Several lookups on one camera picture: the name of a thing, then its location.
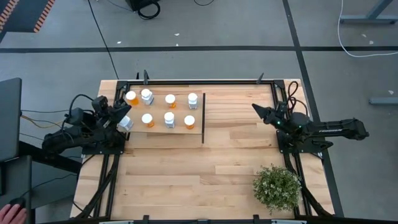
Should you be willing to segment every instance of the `black stand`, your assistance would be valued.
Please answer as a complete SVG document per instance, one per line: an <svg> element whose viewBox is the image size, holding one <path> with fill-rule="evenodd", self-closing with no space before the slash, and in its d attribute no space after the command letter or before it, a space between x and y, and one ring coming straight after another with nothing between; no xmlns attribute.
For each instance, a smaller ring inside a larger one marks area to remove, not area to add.
<svg viewBox="0 0 398 224"><path fill-rule="evenodd" d="M39 149L36 146L27 144L25 142L19 141L19 153L20 156L29 155L32 156L32 160L58 168L61 170L73 172L79 174L81 163L74 161L58 154L50 154L43 149Z"/></svg>

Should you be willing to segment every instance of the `wooden table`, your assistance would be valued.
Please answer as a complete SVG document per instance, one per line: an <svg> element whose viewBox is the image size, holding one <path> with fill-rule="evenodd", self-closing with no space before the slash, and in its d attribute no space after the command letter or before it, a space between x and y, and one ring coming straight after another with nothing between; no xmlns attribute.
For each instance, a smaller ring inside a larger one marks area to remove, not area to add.
<svg viewBox="0 0 398 224"><path fill-rule="evenodd" d="M291 81L285 80L286 86ZM111 104L115 88L116 80L103 80L98 95L106 96ZM206 93L205 143L194 134L131 133L119 162L112 220L142 220L143 215L150 215L151 220L252 219L254 214L261 219L294 217L293 212L270 215L253 196L252 181L260 166L284 166L275 128L265 125L251 107L251 103L273 106L269 85L150 88ZM301 84L295 97L305 102ZM295 111L303 110L297 104ZM333 213L321 160L311 154L300 156L307 187ZM84 207L95 193L102 161L103 156L97 155L82 167L77 205ZM73 207L71 216L77 213Z"/></svg>

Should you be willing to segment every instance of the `wooden tray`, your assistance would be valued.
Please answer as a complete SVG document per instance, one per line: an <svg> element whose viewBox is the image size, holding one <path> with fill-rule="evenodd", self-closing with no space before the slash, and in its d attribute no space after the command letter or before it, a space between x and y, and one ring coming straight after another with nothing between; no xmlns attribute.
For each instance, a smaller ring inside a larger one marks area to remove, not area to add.
<svg viewBox="0 0 398 224"><path fill-rule="evenodd" d="M157 90L155 86L150 86L149 90L154 94L154 102L151 105L145 105L141 98L141 90L143 88L132 87L132 91L137 93L140 102L138 105L132 105L131 110L128 112L134 125L130 132L140 133L172 133L172 134L202 134L202 120L203 120L203 93L202 91L191 91L189 93L196 93L198 95L198 108L191 110L188 105L188 92L187 91L168 91ZM165 102L165 97L168 94L175 95L176 107L169 108ZM172 112L174 114L174 128L167 128L164 123L164 114ZM148 128L141 120L142 115L149 113L154 118L155 126ZM195 126L193 129L185 127L184 118L192 115L195 118Z"/></svg>

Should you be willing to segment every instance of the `black floor stripe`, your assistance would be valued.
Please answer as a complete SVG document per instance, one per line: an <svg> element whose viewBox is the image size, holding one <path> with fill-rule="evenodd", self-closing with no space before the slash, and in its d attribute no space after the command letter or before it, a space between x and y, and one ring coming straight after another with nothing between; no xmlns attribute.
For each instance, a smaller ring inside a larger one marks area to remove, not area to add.
<svg viewBox="0 0 398 224"><path fill-rule="evenodd" d="M346 47L355 51L398 51L398 46ZM300 47L300 46L190 46L190 47L110 47L110 52L189 52L189 51L284 51L284 52L342 52L341 47ZM27 53L101 53L105 47L65 47L65 48L1 48L4 54Z"/></svg>
<svg viewBox="0 0 398 224"><path fill-rule="evenodd" d="M305 87L305 92L307 93L308 103L311 110L312 118L315 122L320 121L317 104L315 102L315 97L313 95L310 77L308 76L307 66L305 66L304 56L302 49L300 47L299 37L297 36L297 31L294 26L294 21L292 17L292 12L290 11L290 6L287 0L282 1L284 4L287 22L289 24L290 33L292 34L293 44L295 47L295 52L298 60L298 65L300 66L300 71L303 78L303 84ZM330 197L335 210L335 214L339 217L344 217L343 209L341 207L340 197L338 194L336 180L333 173L333 169L330 162L329 153L327 150L323 152L323 167L325 170L326 180L328 182L328 187L330 191Z"/></svg>

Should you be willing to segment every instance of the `orange and black striped object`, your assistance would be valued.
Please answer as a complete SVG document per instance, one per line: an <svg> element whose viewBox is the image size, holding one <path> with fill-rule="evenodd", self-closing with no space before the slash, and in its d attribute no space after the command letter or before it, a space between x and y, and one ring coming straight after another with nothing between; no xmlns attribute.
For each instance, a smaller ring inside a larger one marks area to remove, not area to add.
<svg viewBox="0 0 398 224"><path fill-rule="evenodd" d="M19 0L9 0L9 2L6 4L6 7L0 14L0 33L2 32L4 26L6 25L6 22L10 18L12 12L14 11L15 7L19 3Z"/></svg>
<svg viewBox="0 0 398 224"><path fill-rule="evenodd" d="M40 28L42 28L43 23L45 21L45 18L47 18L47 16L50 13L51 7L54 5L54 2L55 2L55 0L49 0L47 2L47 4L44 7L44 10L43 10L42 14L39 17L39 20L36 22L36 25L35 25L35 27L33 29L34 32L39 32L40 31Z"/></svg>

